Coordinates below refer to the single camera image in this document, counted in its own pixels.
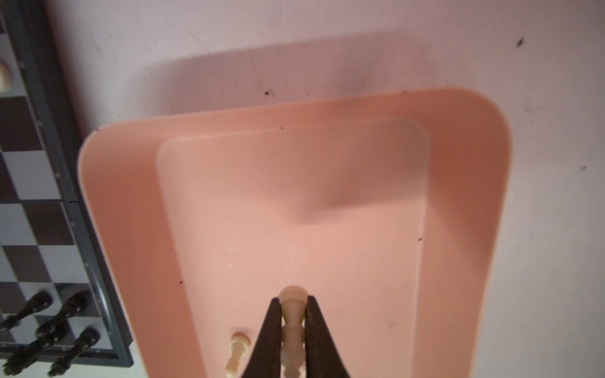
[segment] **dark square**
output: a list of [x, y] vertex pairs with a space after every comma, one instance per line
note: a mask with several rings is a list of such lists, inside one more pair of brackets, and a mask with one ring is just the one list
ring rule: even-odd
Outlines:
[[36, 246], [4, 246], [6, 258], [20, 282], [51, 282]]
[[[36, 318], [36, 321], [38, 322], [38, 325], [42, 325], [48, 321], [50, 321], [50, 319], [52, 319], [52, 316], [49, 315], [34, 315], [34, 317]], [[67, 323], [67, 335], [65, 337], [63, 337], [61, 340], [59, 340], [55, 345], [64, 345], [66, 347], [73, 347], [74, 342], [76, 341], [76, 338], [74, 337], [73, 332], [71, 331], [71, 327], [69, 325], [69, 323]]]
[[42, 149], [25, 97], [0, 98], [0, 145], [3, 151]]
[[23, 209], [40, 246], [74, 244], [67, 220], [58, 202], [24, 203]]
[[10, 179], [10, 174], [4, 163], [4, 157], [0, 154], [0, 201], [15, 201], [18, 199], [13, 180]]
[[16, 314], [25, 306], [25, 302], [17, 282], [0, 282], [0, 313]]
[[61, 303], [65, 303], [71, 296], [80, 293], [86, 292], [86, 309], [79, 313], [76, 316], [96, 316], [99, 317], [99, 312], [97, 311], [97, 306], [94, 303], [94, 298], [92, 293], [90, 292], [90, 286], [88, 284], [57, 284], [55, 283], [54, 287], [57, 289], [59, 293], [59, 298], [61, 299]]
[[[0, 322], [3, 322], [4, 319], [6, 319], [6, 317], [0, 315]], [[15, 342], [15, 339], [13, 339], [13, 335], [10, 334], [10, 331], [0, 331], [0, 342]]]

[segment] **black chess piece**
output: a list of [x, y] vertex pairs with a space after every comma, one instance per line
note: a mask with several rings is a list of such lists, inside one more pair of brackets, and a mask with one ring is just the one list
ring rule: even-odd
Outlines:
[[67, 322], [57, 324], [51, 333], [40, 336], [36, 341], [10, 356], [4, 364], [4, 374], [7, 376], [19, 374], [23, 369], [33, 364], [40, 356], [40, 353], [46, 348], [52, 347], [56, 342], [65, 337], [68, 332], [69, 325]]
[[55, 361], [48, 372], [49, 377], [62, 376], [70, 368], [71, 361], [80, 353], [86, 352], [99, 341], [100, 335], [94, 328], [88, 327], [76, 339], [74, 347], [64, 357]]
[[4, 322], [0, 324], [0, 331], [8, 331], [9, 329], [19, 325], [21, 319], [31, 314], [39, 313], [42, 310], [46, 310], [51, 304], [53, 304], [53, 297], [47, 292], [38, 292], [30, 298], [16, 315], [9, 316], [4, 319]]
[[61, 310], [48, 322], [42, 324], [36, 329], [36, 337], [40, 337], [45, 334], [49, 334], [59, 325], [67, 321], [69, 318], [73, 318], [86, 309], [88, 304], [88, 297], [90, 296], [89, 291], [79, 292], [74, 294], [63, 303]]

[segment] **chessboard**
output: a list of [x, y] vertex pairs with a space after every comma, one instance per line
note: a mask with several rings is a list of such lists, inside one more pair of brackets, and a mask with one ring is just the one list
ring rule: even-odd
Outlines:
[[[77, 187], [81, 139], [48, 49], [53, 43], [43, 3], [4, 1], [0, 10], [0, 64], [10, 77], [0, 93], [0, 322], [36, 293], [52, 298], [44, 310], [0, 331], [0, 358], [34, 342], [38, 326], [85, 293], [84, 310], [67, 319], [67, 335], [39, 359], [64, 356], [84, 329], [94, 328], [98, 342], [74, 363], [131, 366], [132, 339]], [[36, 62], [24, 64], [29, 56]]]
[[[91, 292], [88, 274], [74, 243], [62, 204], [50, 201], [0, 204], [0, 317], [16, 314], [39, 291], [53, 303], [21, 320], [9, 331], [0, 331], [0, 347], [14, 349], [33, 342], [39, 325], [49, 321], [62, 304], [79, 292]], [[87, 327], [101, 335], [93, 351], [113, 349], [97, 304], [90, 303], [68, 319], [70, 332], [51, 350], [66, 350]]]

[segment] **white chess piece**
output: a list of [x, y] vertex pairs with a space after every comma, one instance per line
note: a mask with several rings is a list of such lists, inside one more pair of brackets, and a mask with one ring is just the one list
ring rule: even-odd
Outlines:
[[246, 336], [236, 333], [231, 338], [229, 346], [231, 347], [231, 358], [225, 366], [225, 377], [235, 378], [241, 357], [245, 356], [250, 350], [250, 340]]
[[10, 90], [10, 73], [6, 66], [0, 63], [0, 93]]
[[307, 291], [300, 286], [288, 286], [279, 296], [281, 314], [286, 323], [281, 330], [281, 364], [286, 378], [298, 378], [306, 359], [303, 320], [308, 297]]

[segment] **chess pawn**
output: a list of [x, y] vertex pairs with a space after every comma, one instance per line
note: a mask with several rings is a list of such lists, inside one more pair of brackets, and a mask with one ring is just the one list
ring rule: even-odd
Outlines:
[[240, 359], [250, 350], [250, 340], [243, 334], [236, 333], [229, 343], [231, 349], [231, 358], [227, 361], [225, 367], [225, 377], [235, 378], [237, 369], [240, 367]]
[[20, 349], [10, 356], [4, 364], [4, 374], [7, 376], [15, 376], [23, 369], [33, 364], [40, 353], [46, 348], [52, 347], [56, 342], [60, 341], [69, 332], [67, 322], [57, 324], [53, 331], [42, 335], [24, 349]]
[[89, 291], [79, 292], [67, 299], [65, 303], [63, 303], [63, 306], [61, 306], [61, 310], [57, 315], [38, 327], [36, 336], [39, 337], [53, 332], [59, 324], [63, 324], [67, 319], [73, 318], [75, 315], [84, 311], [87, 306], [88, 295], [90, 295]]
[[74, 342], [74, 346], [64, 357], [55, 361], [48, 372], [49, 377], [62, 376], [70, 368], [71, 362], [80, 354], [89, 350], [94, 344], [99, 341], [99, 332], [94, 328], [88, 327]]
[[279, 295], [284, 323], [281, 330], [281, 364], [284, 377], [298, 378], [305, 362], [303, 320], [309, 294], [300, 286], [288, 286]]
[[0, 331], [8, 331], [16, 327], [24, 317], [46, 310], [51, 304], [53, 304], [53, 297], [50, 294], [47, 292], [36, 293], [16, 315], [7, 317], [0, 324]]

